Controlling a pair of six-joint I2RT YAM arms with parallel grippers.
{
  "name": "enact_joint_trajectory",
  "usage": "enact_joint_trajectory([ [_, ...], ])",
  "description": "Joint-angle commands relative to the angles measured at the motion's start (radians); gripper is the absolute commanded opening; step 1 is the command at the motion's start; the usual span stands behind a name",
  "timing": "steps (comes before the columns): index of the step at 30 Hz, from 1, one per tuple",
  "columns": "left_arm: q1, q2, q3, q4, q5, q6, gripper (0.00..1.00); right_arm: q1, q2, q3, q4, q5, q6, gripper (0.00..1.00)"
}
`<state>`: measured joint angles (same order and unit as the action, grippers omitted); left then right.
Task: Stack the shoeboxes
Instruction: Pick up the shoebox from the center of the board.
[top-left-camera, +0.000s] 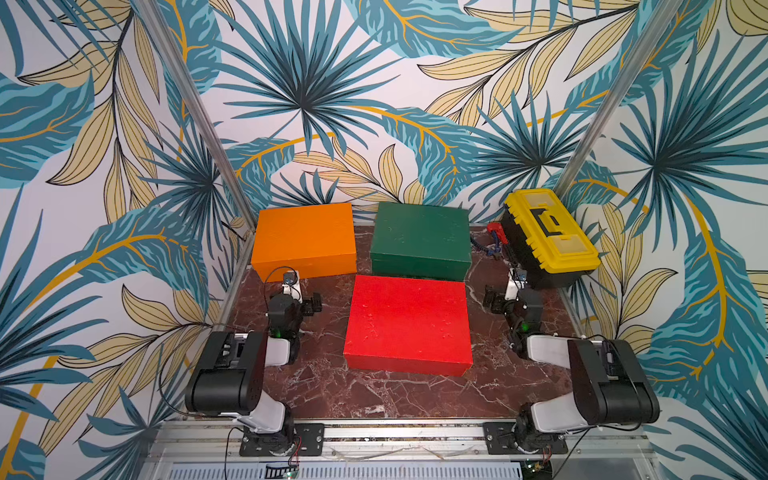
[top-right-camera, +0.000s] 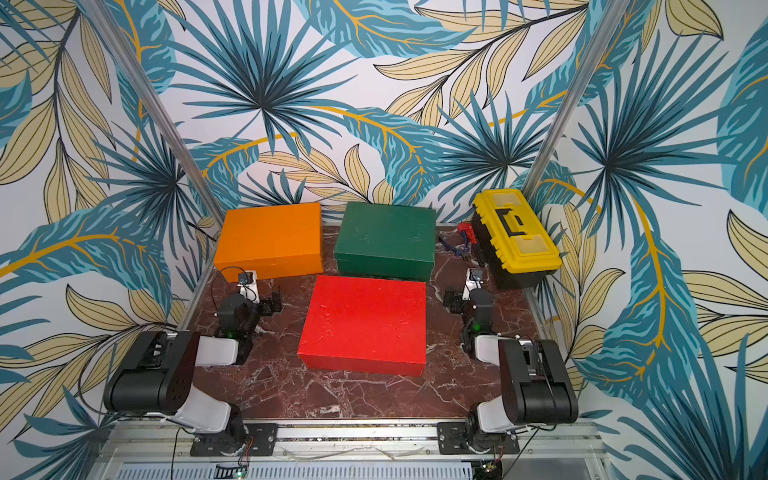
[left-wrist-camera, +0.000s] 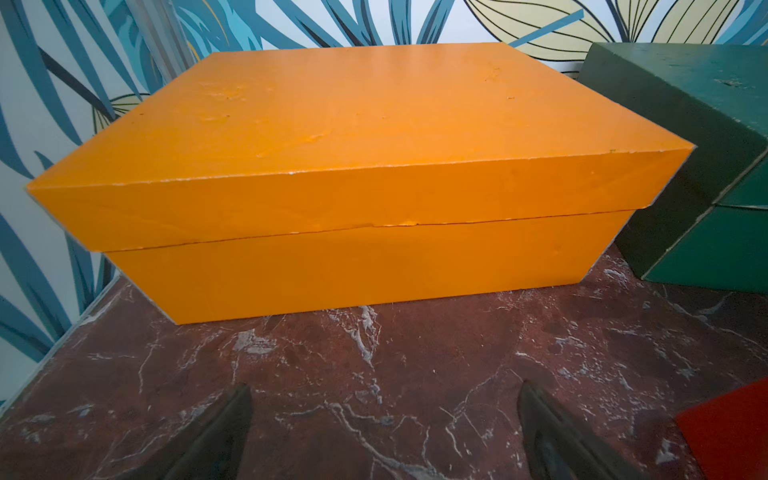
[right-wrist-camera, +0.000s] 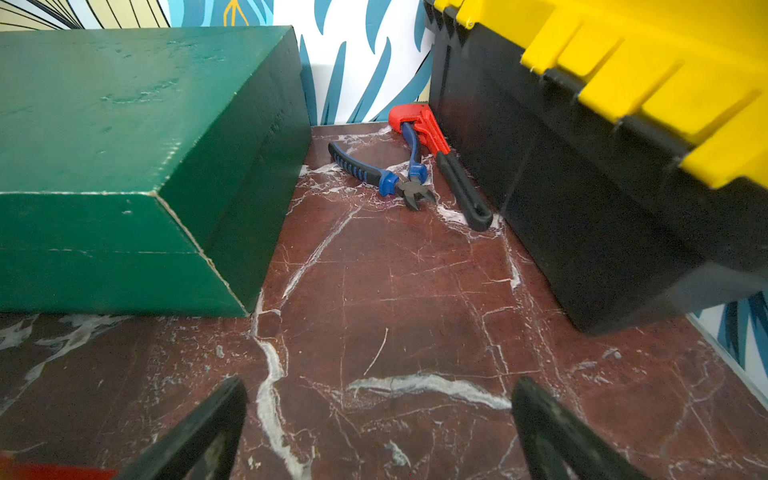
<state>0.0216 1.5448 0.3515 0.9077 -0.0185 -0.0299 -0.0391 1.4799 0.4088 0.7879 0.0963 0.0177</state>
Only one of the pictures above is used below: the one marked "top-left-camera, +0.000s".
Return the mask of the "red shoebox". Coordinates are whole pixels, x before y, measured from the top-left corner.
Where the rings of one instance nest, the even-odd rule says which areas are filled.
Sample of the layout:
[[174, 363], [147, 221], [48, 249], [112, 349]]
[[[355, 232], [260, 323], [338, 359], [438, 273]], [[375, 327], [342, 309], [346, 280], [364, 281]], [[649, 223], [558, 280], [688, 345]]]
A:
[[473, 365], [465, 284], [357, 276], [344, 357], [351, 369], [463, 376]]

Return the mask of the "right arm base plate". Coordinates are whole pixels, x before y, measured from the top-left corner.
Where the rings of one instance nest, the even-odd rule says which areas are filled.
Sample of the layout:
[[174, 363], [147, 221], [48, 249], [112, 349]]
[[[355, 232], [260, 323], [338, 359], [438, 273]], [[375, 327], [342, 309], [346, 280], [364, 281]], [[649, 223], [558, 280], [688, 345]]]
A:
[[482, 429], [490, 455], [565, 454], [569, 451], [562, 434], [542, 433], [525, 423], [485, 422]]

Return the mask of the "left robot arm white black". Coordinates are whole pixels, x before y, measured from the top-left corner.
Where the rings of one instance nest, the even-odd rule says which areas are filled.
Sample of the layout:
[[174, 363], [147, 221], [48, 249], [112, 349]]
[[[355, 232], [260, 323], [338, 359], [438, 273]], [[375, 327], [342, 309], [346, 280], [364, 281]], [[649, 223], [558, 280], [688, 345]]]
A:
[[321, 311], [318, 293], [301, 301], [276, 294], [268, 301], [265, 331], [212, 333], [185, 389], [187, 411], [232, 419], [243, 431], [245, 446], [261, 453], [296, 453], [300, 437], [290, 408], [264, 390], [265, 369], [297, 360], [301, 324]]

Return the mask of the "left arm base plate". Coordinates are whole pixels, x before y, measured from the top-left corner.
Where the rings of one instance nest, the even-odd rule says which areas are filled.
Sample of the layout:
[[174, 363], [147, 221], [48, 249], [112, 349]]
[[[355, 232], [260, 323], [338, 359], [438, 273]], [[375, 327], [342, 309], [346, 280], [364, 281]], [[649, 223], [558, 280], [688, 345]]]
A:
[[322, 423], [286, 424], [271, 434], [247, 430], [241, 441], [241, 457], [319, 457], [322, 454], [325, 425]]

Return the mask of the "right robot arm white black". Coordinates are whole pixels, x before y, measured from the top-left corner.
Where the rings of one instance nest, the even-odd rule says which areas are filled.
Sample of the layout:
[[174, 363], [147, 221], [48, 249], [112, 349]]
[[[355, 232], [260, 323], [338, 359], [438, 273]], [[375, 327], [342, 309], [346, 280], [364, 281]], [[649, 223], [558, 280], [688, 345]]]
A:
[[659, 401], [628, 342], [542, 333], [541, 295], [530, 288], [487, 286], [483, 307], [505, 318], [519, 358], [564, 368], [571, 378], [570, 392], [523, 405], [510, 431], [486, 434], [489, 443], [527, 454], [560, 453], [566, 434], [596, 427], [629, 431], [658, 420]]

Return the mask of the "orange shoebox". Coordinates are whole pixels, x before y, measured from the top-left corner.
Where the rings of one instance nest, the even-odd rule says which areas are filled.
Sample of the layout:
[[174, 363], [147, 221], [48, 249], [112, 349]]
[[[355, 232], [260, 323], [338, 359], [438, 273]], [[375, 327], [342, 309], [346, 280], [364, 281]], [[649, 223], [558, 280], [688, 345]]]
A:
[[263, 282], [275, 282], [291, 269], [302, 279], [356, 273], [352, 206], [336, 203], [261, 211], [251, 263]]

